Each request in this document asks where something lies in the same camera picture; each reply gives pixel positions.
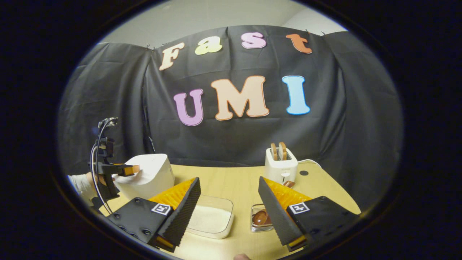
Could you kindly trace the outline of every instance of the small glass dish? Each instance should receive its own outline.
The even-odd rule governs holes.
[[[255,214],[257,214],[261,210],[265,210],[264,204],[255,204],[252,206],[252,210],[250,212],[250,230],[252,232],[263,232],[263,231],[270,231],[273,229],[273,224],[266,224],[266,225],[255,225],[253,222]]]
[[[214,239],[227,237],[234,220],[233,206],[228,199],[200,195],[186,231]]]

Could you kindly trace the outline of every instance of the power cord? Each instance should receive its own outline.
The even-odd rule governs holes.
[[[301,161],[298,161],[298,162],[300,163],[300,162],[303,162],[303,161],[312,161],[312,162],[314,162],[315,164],[317,164],[317,165],[322,169],[321,165],[319,165],[319,163],[315,162],[315,161],[312,160],[312,159],[305,159],[305,160],[301,160]]]

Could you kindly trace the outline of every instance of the letter m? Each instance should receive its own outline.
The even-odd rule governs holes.
[[[263,117],[269,114],[269,109],[265,106],[265,97],[263,96],[263,83],[265,77],[250,76],[248,77],[239,92],[228,79],[216,80],[211,86],[217,91],[218,114],[215,115],[217,120],[229,120],[232,113],[228,109],[228,104],[233,108],[238,117],[244,114],[245,106],[249,103],[247,115],[249,117]]]

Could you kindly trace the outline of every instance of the brown food item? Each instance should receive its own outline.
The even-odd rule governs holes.
[[[279,142],[279,157],[283,161],[287,160],[286,144],[284,142]]]
[[[273,142],[271,143],[271,153],[273,154],[273,159],[277,161],[278,154],[276,153],[276,145]]]
[[[289,181],[289,180],[284,183],[284,186],[289,187],[289,188],[292,188],[294,185],[295,185],[295,182]]]
[[[271,224],[271,219],[268,216],[266,210],[257,212],[252,218],[253,224],[256,226]]]

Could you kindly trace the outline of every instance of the white appliance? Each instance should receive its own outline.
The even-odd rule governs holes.
[[[165,154],[138,155],[125,164],[140,166],[140,171],[133,176],[112,176],[117,189],[129,200],[136,197],[150,199],[175,183],[169,158]]]
[[[286,148],[287,160],[275,161],[271,148],[266,149],[264,177],[272,181],[284,184],[286,181],[295,182],[298,161],[292,152]]]

